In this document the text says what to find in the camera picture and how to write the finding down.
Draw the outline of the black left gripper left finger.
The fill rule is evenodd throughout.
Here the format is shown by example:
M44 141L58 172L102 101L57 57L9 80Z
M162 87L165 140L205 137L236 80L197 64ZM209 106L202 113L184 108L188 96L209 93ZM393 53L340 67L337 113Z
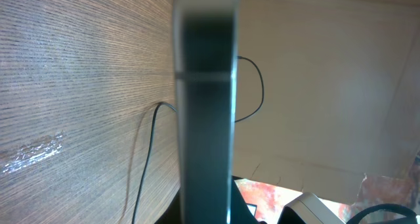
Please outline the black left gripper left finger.
M155 224L181 224L180 191L173 197L170 205Z

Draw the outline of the cyan screen smartphone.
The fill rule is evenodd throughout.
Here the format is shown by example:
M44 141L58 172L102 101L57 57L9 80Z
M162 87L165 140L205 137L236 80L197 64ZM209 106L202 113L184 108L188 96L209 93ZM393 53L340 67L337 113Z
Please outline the cyan screen smartphone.
M237 0L174 0L173 59L183 223L229 223Z

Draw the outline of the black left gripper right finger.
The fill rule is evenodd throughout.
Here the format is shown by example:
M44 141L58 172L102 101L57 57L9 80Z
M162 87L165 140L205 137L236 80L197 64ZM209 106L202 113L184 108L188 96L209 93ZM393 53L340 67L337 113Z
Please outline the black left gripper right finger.
M252 215L247 207L240 190L235 183L239 177L232 177L231 184L231 207L230 207L230 223L231 224L259 224L257 219Z

